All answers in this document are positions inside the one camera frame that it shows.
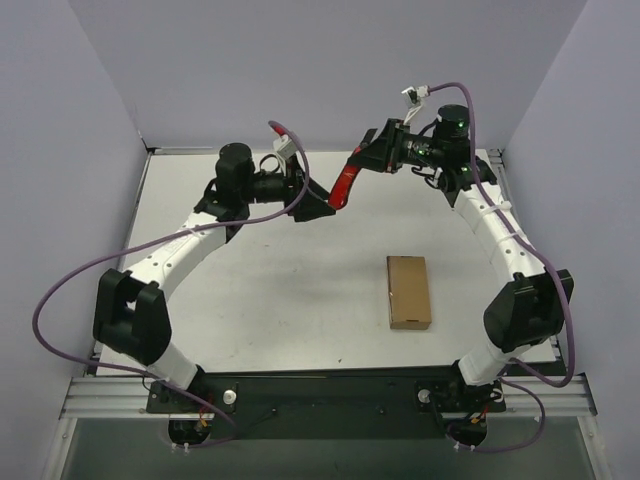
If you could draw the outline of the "red black utility knife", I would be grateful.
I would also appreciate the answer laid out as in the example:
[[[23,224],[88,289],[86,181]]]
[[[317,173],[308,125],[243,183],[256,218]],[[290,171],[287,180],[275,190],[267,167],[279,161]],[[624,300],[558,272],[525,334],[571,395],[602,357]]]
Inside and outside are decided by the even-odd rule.
[[[360,165],[352,161],[352,157],[359,154],[361,149],[362,147],[358,146],[353,150],[329,193],[328,205],[334,210],[341,210],[348,203],[353,184],[362,170]]]

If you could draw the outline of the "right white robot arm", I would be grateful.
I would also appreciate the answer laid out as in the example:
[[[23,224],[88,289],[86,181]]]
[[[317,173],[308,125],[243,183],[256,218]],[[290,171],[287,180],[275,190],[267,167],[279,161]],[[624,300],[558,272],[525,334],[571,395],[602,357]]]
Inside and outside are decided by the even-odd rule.
[[[441,107],[430,136],[414,134],[401,119],[368,130],[348,160],[356,170],[393,174],[405,165],[431,180],[468,224],[503,286],[483,314],[484,337],[456,363],[472,387],[493,383],[522,355],[564,332],[564,387],[574,376],[576,350],[569,306],[574,280],[550,264],[527,240],[491,167],[475,152],[475,126],[467,107]]]

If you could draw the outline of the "brown cardboard express box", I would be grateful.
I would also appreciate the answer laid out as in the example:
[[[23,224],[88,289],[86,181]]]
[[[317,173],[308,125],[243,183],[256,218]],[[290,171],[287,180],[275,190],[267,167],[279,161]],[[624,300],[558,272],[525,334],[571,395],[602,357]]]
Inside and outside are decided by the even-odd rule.
[[[390,328],[427,330],[432,310],[425,258],[388,256],[386,265]]]

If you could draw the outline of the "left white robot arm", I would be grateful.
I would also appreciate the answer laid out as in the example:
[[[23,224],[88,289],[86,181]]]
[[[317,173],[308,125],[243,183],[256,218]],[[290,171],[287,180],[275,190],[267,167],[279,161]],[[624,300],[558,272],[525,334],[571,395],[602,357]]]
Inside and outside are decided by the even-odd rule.
[[[230,143],[219,152],[215,176],[176,237],[125,271],[110,269],[98,283],[94,338],[172,384],[170,400],[183,411],[204,402],[202,370],[172,342],[167,302],[213,251],[229,243],[257,203],[280,203],[297,222],[331,216],[329,194],[305,173],[288,135],[273,144],[278,166],[257,169],[250,148]]]

